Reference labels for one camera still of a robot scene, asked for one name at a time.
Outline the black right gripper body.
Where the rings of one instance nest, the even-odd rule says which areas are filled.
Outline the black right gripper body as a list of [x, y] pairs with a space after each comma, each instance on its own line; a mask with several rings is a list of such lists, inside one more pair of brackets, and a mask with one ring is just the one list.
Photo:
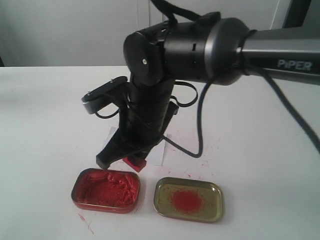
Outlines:
[[130, 79], [119, 106], [119, 126], [104, 149], [96, 156], [100, 168], [160, 143], [178, 106], [170, 101], [175, 81], [165, 79], [152, 86]]

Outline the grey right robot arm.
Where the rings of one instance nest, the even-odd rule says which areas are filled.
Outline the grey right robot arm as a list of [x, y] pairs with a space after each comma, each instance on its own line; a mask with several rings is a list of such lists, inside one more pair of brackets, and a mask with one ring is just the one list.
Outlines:
[[124, 41], [130, 77], [117, 77], [97, 90], [98, 111], [115, 104], [119, 126], [96, 162], [107, 169], [127, 159], [143, 166], [151, 149], [181, 107], [173, 87], [185, 81], [205, 84], [198, 102], [196, 129], [199, 158], [203, 153], [202, 108], [213, 84], [228, 86], [243, 75], [259, 75], [274, 90], [315, 148], [320, 139], [292, 106], [275, 79], [319, 84], [320, 33], [302, 27], [250, 30], [237, 18], [222, 19], [214, 12], [185, 23], [175, 20], [136, 31]]

